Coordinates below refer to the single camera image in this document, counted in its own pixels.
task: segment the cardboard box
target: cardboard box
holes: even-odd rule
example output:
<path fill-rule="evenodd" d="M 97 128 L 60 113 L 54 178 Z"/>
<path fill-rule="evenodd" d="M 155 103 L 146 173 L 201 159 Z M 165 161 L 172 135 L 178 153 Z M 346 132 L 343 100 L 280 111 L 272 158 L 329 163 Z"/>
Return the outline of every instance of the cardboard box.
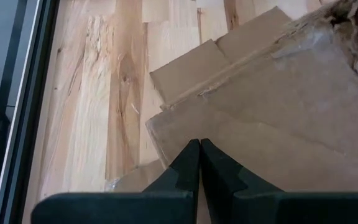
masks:
<path fill-rule="evenodd" d="M 166 107 L 147 127 L 163 163 L 210 138 L 283 190 L 358 191 L 358 1 L 307 15 L 274 43 L 224 45 L 230 35 L 152 74 Z"/>

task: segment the wooden floor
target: wooden floor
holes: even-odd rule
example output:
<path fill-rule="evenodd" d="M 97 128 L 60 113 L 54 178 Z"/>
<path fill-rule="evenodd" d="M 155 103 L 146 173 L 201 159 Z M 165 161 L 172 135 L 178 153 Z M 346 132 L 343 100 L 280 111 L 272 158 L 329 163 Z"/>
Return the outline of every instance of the wooden floor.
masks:
<path fill-rule="evenodd" d="M 111 190 L 158 159 L 145 122 L 149 72 L 279 6 L 297 19 L 327 0 L 60 1 L 25 216 L 59 192 Z"/>

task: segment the brown cardboard box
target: brown cardboard box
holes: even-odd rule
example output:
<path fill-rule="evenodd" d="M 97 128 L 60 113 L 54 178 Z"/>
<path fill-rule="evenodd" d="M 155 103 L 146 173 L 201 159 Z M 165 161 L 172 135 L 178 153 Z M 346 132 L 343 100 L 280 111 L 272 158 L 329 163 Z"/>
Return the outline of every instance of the brown cardboard box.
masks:
<path fill-rule="evenodd" d="M 217 46 L 222 61 L 204 45 L 152 75 L 168 107 L 147 127 L 164 164 L 190 139 L 210 138 L 283 190 L 358 191 L 358 1 L 309 14 L 243 57 L 231 60 Z M 192 56 L 202 47 L 214 65 Z"/>

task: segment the cardboard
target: cardboard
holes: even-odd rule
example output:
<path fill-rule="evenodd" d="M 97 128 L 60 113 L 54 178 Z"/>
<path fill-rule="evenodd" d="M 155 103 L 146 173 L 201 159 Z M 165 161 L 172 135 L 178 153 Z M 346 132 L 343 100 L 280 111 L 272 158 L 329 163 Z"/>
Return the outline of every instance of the cardboard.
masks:
<path fill-rule="evenodd" d="M 283 190 L 358 191 L 358 1 L 301 18 L 221 75 L 148 121 L 164 164 L 210 138 Z"/>
<path fill-rule="evenodd" d="M 222 71 L 271 44 L 284 31 L 283 25 L 290 21 L 275 7 L 230 31 L 216 43 L 209 40 L 150 73 L 165 103 L 162 108 L 208 86 L 213 80 L 220 80 Z"/>

